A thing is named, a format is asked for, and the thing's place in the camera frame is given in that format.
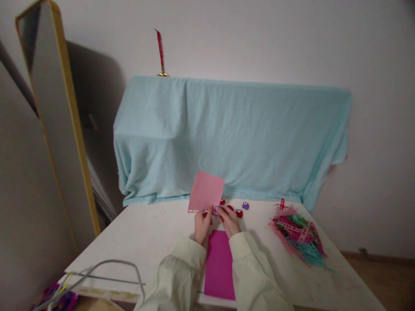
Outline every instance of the floor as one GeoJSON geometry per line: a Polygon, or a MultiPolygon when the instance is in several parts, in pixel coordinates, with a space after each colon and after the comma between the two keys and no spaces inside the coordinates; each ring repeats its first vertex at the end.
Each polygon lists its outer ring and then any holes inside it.
{"type": "Polygon", "coordinates": [[[387,311],[415,310],[415,265],[347,261],[387,311]]]}

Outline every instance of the baseboard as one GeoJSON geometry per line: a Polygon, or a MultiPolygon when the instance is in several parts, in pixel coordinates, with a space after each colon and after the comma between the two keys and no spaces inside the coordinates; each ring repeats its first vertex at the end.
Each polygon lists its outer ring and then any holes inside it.
{"type": "Polygon", "coordinates": [[[381,255],[370,254],[370,257],[373,258],[373,260],[371,260],[362,253],[341,251],[341,254],[346,259],[359,259],[359,260],[367,260],[367,261],[373,261],[373,262],[415,265],[415,258],[401,258],[401,257],[381,256],[381,255]]]}

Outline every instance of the paper scrap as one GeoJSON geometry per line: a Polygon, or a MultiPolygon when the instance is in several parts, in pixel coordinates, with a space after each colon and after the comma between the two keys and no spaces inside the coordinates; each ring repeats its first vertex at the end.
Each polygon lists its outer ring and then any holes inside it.
{"type": "Polygon", "coordinates": [[[235,300],[232,278],[232,253],[225,231],[212,230],[207,245],[204,293],[217,298],[235,300]]]}
{"type": "Polygon", "coordinates": [[[211,174],[198,171],[193,183],[188,213],[196,213],[219,205],[225,180],[211,174]]]}

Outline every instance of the pile of paper scraps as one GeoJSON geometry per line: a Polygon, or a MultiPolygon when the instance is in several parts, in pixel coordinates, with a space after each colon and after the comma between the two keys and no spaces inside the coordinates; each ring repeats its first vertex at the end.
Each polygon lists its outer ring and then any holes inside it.
{"type": "Polygon", "coordinates": [[[324,253],[317,229],[312,222],[297,213],[294,206],[285,206],[285,200],[275,206],[277,215],[270,219],[269,226],[280,238],[290,255],[297,255],[307,266],[320,266],[327,270],[324,253]]]}

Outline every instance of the white jacket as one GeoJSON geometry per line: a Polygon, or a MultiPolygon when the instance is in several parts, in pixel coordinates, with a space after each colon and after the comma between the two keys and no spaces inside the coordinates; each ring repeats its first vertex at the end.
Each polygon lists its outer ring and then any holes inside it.
{"type": "MultiPolygon", "coordinates": [[[[237,310],[294,310],[251,234],[238,233],[229,245],[237,310]]],[[[205,258],[206,250],[201,245],[188,238],[179,239],[146,285],[146,301],[139,310],[193,310],[205,258]]]]}

